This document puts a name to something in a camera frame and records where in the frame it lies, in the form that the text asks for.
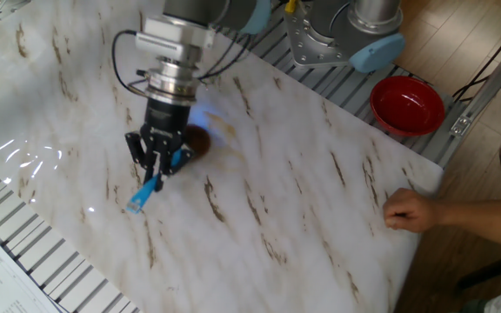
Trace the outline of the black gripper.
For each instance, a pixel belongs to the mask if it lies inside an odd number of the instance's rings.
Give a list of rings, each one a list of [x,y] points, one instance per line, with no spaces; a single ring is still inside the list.
[[[159,152],[154,190],[161,190],[164,181],[179,172],[194,157],[194,150],[186,143],[183,144],[189,114],[190,106],[149,99],[144,115],[143,136],[138,131],[124,135],[133,162],[145,170],[145,183],[153,177],[155,164],[150,144],[159,146],[163,142],[167,143],[167,147]],[[143,142],[149,147],[146,150],[143,148]]]

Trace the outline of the person right hand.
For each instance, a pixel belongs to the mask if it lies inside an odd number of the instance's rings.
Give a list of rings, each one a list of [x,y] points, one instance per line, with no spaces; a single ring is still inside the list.
[[[387,228],[413,233],[427,231],[438,222],[437,203],[416,191],[398,189],[383,205]]]

